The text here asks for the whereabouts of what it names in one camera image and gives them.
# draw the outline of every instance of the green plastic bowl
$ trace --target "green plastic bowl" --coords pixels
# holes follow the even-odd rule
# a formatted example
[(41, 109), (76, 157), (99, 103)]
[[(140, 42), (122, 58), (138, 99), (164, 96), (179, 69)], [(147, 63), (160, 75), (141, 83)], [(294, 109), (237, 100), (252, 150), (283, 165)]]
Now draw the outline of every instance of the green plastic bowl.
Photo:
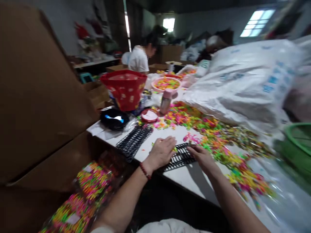
[(311, 123), (295, 123), (285, 129), (281, 155), (311, 183)]

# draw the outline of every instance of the pink bowl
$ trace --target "pink bowl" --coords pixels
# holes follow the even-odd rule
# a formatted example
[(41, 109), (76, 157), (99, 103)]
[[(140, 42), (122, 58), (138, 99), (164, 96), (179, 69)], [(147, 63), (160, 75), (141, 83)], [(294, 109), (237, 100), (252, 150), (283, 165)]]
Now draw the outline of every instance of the pink bowl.
[(156, 92), (161, 92), (163, 93), (164, 90), (161, 90), (161, 89), (158, 89), (155, 87), (155, 85), (161, 80), (161, 79), (174, 79), (175, 81), (177, 81), (179, 83), (179, 87), (177, 87), (176, 89), (173, 89), (172, 91), (172, 95), (174, 95), (180, 88), (181, 88), (181, 82), (176, 79), (176, 78), (171, 78), (171, 77), (163, 77), (163, 78), (158, 78), (156, 80), (154, 80), (152, 83), (151, 83), (151, 86), (152, 86), (152, 89), (155, 90)]

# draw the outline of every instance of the forearm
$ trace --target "forearm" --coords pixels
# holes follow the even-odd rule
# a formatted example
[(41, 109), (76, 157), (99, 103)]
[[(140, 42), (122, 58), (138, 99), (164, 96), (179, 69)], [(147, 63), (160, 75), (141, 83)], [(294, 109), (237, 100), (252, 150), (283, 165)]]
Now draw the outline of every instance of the forearm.
[(218, 202), (223, 209), (230, 225), (236, 232), (265, 233), (269, 230), (255, 216), (244, 203), (234, 187), (220, 170), (209, 169), (204, 171), (211, 181)]
[(132, 219), (135, 206), (147, 181), (141, 168), (137, 168), (118, 190), (92, 228), (109, 226), (115, 233), (124, 232)]

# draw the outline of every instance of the pink lid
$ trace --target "pink lid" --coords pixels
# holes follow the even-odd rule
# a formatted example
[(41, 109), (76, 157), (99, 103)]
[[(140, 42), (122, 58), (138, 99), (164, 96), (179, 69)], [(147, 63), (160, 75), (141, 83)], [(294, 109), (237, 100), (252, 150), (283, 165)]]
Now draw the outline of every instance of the pink lid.
[(163, 97), (167, 98), (167, 99), (171, 99), (172, 95), (173, 95), (173, 91), (174, 91), (174, 89), (171, 89), (171, 88), (165, 89), (164, 93), (163, 93)]

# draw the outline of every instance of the white table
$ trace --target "white table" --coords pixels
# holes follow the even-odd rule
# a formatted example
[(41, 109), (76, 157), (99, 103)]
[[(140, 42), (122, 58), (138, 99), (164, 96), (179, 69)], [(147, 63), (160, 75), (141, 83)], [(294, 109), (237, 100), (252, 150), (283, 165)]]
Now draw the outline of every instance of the white table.
[(88, 62), (88, 63), (79, 64), (79, 65), (74, 65), (74, 68), (75, 69), (79, 69), (79, 68), (83, 68), (83, 67), (87, 67), (87, 66), (92, 66), (92, 65), (98, 65), (98, 64), (101, 64), (101, 63), (115, 61), (115, 60), (118, 60), (118, 59), (116, 59), (116, 58), (108, 58), (108, 59), (104, 59), (104, 60), (100, 60), (100, 61)]
[[(184, 92), (185, 91), (180, 90), (178, 97), (176, 99), (174, 99), (174, 101), (180, 100)], [(98, 133), (96, 135), (96, 137), (100, 138), (101, 140), (103, 140), (103, 141), (105, 141), (105, 142), (107, 142), (110, 145), (115, 147), (116, 144), (120, 140), (122, 140), (124, 137), (126, 137), (130, 133), (130, 131), (123, 133), (119, 137), (111, 138), (108, 140), (105, 139), (105, 131)], [(172, 135), (176, 138), (177, 145), (182, 144), (182, 143), (184, 143), (183, 138), (184, 138), (184, 136), (187, 135), (188, 132), (190, 132), (192, 135), (196, 134), (198, 138), (202, 137), (195, 130), (191, 129), (190, 131), (187, 131), (186, 128), (183, 126), (177, 126), (176, 130), (172, 130), (171, 128), (161, 129), (161, 130), (154, 129), (153, 133), (141, 145), (141, 147), (139, 148), (139, 150), (138, 150), (138, 152), (134, 158), (136, 160), (138, 160), (139, 162), (144, 161), (147, 158), (147, 156), (148, 156), (148, 154), (152, 148), (152, 143), (155, 142), (157, 138), (166, 138), (167, 136)], [(238, 147), (228, 146), (228, 148), (232, 152), (241, 151), (241, 149)], [(216, 163), (220, 167), (223, 174), (229, 174), (229, 170), (224, 165), (222, 165), (218, 162), (216, 162)], [(182, 186), (186, 190), (206, 199), (209, 202), (212, 202), (213, 204), (215, 204), (217, 206), (220, 206), (218, 201), (217, 201), (217, 198), (215, 196), (211, 182), (209, 181), (207, 176), (202, 172), (202, 170), (199, 167), (197, 162), (194, 162), (194, 163), (189, 164), (187, 166), (180, 167), (180, 168), (165, 172), (165, 173), (163, 173), (163, 175), (165, 177), (167, 177), (168, 179), (172, 180), (173, 182), (179, 184), (180, 186)], [(246, 195), (248, 196), (248, 202), (246, 204), (254, 212), (254, 214), (262, 221), (262, 223), (273, 233), (281, 232), (281, 229), (278, 227), (278, 225), (275, 224), (271, 220), (271, 218), (268, 216), (264, 206), (262, 206), (261, 211), (258, 211), (256, 209), (251, 197), (249, 196), (249, 194), (246, 193)]]

